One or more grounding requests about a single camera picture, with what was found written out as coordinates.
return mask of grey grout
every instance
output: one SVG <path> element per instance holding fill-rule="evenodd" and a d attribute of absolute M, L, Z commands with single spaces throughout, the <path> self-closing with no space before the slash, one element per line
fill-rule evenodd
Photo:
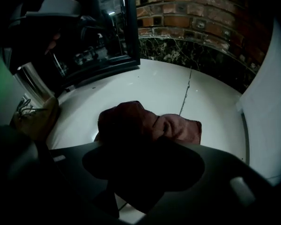
<path fill-rule="evenodd" d="M 183 100 L 183 104 L 182 104 L 182 107 L 181 107 L 181 110 L 180 110 L 180 113 L 179 113 L 179 116 L 181 116 L 181 113 L 183 111 L 183 107 L 184 107 L 184 104 L 185 104 L 185 100 L 187 98 L 187 92 L 188 92 L 188 89 L 189 89 L 189 82 L 191 80 L 191 76 L 192 76 L 192 69 L 191 69 L 191 72 L 189 74 L 189 79 L 188 79 L 188 84 L 187 84 L 187 88 L 186 88 L 186 93 L 185 93 L 185 96 L 184 96 L 184 100 Z"/>

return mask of white wall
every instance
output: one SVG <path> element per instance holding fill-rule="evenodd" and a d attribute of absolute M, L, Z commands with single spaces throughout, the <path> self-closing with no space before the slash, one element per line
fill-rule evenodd
<path fill-rule="evenodd" d="M 281 180 L 281 27 L 277 21 L 260 71 L 239 103 L 248 126 L 250 166 L 276 184 Z"/>

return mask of brown cloth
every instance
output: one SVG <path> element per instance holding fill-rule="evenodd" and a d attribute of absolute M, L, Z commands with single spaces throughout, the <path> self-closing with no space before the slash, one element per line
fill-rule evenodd
<path fill-rule="evenodd" d="M 200 144 L 202 124 L 176 114 L 157 116 L 139 101 L 121 103 L 101 112 L 95 141 L 155 142 L 160 137 Z"/>

